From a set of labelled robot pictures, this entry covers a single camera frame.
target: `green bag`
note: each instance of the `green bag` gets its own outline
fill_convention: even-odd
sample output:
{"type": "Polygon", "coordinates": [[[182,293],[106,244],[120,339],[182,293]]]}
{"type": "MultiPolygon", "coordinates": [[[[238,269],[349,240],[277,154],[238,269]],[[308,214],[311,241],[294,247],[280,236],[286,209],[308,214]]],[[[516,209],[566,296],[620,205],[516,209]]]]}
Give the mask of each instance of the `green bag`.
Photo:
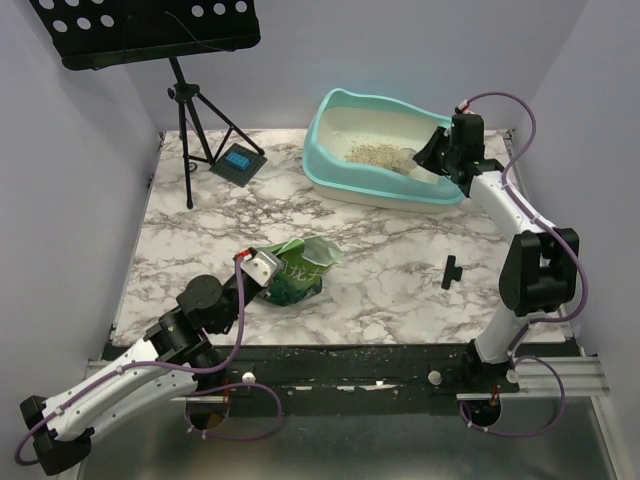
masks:
{"type": "Polygon", "coordinates": [[[259,250],[268,250],[284,264],[262,296],[267,302],[282,307],[320,293],[323,275],[344,255],[338,245],[321,236],[294,238],[259,250]]]}

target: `white marble surface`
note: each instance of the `white marble surface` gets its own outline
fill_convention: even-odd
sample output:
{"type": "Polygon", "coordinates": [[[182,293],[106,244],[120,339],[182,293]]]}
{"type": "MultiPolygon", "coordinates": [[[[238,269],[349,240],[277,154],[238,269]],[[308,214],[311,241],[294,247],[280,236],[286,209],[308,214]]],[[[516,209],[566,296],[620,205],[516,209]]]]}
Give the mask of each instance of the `white marble surface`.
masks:
{"type": "MultiPolygon", "coordinates": [[[[208,132],[214,146],[221,132],[208,132]]],[[[246,188],[202,165],[193,175],[195,208],[185,206],[181,144],[167,135],[122,311],[112,339],[130,345],[173,308],[188,281],[212,273],[224,282],[234,253],[292,237],[320,234],[345,251],[321,294],[276,307],[248,307],[245,344],[468,342],[499,304],[497,279],[507,245],[491,220],[469,201],[425,215],[366,207],[318,196],[302,170],[305,130],[254,130],[269,159],[246,188]],[[440,288],[446,257],[464,267],[462,281],[440,288]]],[[[506,163],[498,132],[487,132],[487,157],[506,163]]],[[[189,142],[201,152],[195,137],[189,142]]],[[[228,344],[235,338],[212,337],[228,344]]],[[[529,341],[562,341],[540,326],[529,341]]]]}

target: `black tripod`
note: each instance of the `black tripod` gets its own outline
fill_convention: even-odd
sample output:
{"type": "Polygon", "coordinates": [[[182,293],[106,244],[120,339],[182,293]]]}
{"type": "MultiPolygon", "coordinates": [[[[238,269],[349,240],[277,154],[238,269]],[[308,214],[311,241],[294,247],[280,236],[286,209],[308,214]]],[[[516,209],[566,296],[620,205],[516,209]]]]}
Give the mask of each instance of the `black tripod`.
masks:
{"type": "Polygon", "coordinates": [[[170,57],[169,61],[171,62],[171,68],[173,69],[173,73],[175,74],[178,83],[176,83],[173,88],[170,88],[167,93],[169,94],[169,98],[178,102],[180,138],[182,139],[182,158],[184,159],[184,176],[187,187],[187,208],[191,210],[193,208],[193,198],[191,197],[191,172],[195,171],[197,166],[195,163],[189,162],[189,160],[204,162],[208,163],[210,166],[213,166],[218,160],[220,153],[222,153],[222,149],[227,143],[227,140],[229,140],[229,137],[231,136],[231,133],[233,131],[235,131],[249,145],[251,145],[258,153],[258,155],[264,155],[264,150],[256,145],[255,142],[253,142],[253,140],[251,140],[246,133],[240,130],[240,128],[238,128],[238,126],[229,119],[229,117],[222,113],[213,103],[211,103],[204,95],[202,95],[200,93],[199,85],[187,83],[184,78],[184,74],[182,73],[182,69],[180,68],[180,63],[178,62],[178,59],[176,57],[170,57]],[[200,118],[198,117],[196,107],[193,104],[193,97],[198,97],[202,103],[204,103],[213,111],[213,113],[218,115],[218,117],[220,117],[227,125],[229,125],[229,130],[227,130],[227,133],[222,139],[222,142],[220,143],[218,151],[215,155],[211,154],[211,149],[209,148],[207,137],[205,136],[204,130],[202,129],[202,124],[200,123],[200,118]],[[189,142],[187,141],[187,114],[185,106],[189,110],[189,116],[191,117],[191,121],[193,122],[193,128],[196,131],[196,135],[198,135],[198,139],[202,144],[205,158],[189,155],[189,142]]]}

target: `gray wall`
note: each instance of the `gray wall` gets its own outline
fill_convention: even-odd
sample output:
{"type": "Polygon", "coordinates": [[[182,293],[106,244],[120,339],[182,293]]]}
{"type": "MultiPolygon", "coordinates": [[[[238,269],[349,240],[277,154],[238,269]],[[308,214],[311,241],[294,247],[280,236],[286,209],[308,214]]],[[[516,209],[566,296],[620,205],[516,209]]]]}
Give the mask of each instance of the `gray wall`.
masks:
{"type": "MultiPolygon", "coordinates": [[[[486,90],[533,96],[586,3],[256,0],[258,46],[182,64],[187,81],[243,127],[306,127],[335,87],[450,113],[486,90]]],[[[177,129],[176,106],[166,95],[174,83],[168,62],[127,68],[153,119],[177,129]]],[[[520,118],[508,101],[482,108],[494,126],[520,118]]],[[[211,114],[204,123],[221,126],[211,114]]]]}
{"type": "Polygon", "coordinates": [[[639,18],[637,0],[589,2],[531,102],[539,135],[521,172],[540,210],[581,235],[581,340],[602,359],[640,474],[639,18]]]}
{"type": "Polygon", "coordinates": [[[36,479],[19,403],[106,341],[158,136],[124,68],[64,70],[28,2],[0,2],[0,65],[0,477],[36,479]]]}

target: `robotic arm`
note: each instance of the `robotic arm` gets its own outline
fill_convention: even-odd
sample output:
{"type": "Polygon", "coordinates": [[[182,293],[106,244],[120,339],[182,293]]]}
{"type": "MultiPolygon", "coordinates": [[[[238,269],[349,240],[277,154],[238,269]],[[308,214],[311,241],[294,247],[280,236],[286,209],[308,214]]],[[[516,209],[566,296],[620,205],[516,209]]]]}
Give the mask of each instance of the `robotic arm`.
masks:
{"type": "Polygon", "coordinates": [[[503,305],[472,342],[475,368],[509,360],[514,338],[537,312],[555,312],[575,295],[577,267],[553,238],[553,229],[577,255],[579,238],[571,228],[558,229],[516,190],[507,191],[503,166],[484,158],[484,121],[473,113],[452,117],[450,130],[438,127],[414,156],[421,167],[451,179],[477,203],[511,243],[502,273],[503,305]]]}
{"type": "Polygon", "coordinates": [[[107,367],[55,397],[33,396],[21,403],[27,426],[33,429],[42,424],[33,434],[33,443],[47,475],[82,461],[92,441],[140,409],[223,385],[228,361],[220,361],[202,330],[228,333],[240,308],[267,288],[282,268],[280,260],[268,252],[250,249],[240,255],[245,258],[240,275],[224,285],[211,275],[194,278],[178,295],[178,307],[160,317],[107,367]],[[180,365],[211,373],[194,375],[171,368],[180,365]],[[67,405],[74,397],[79,398],[67,405]]]}

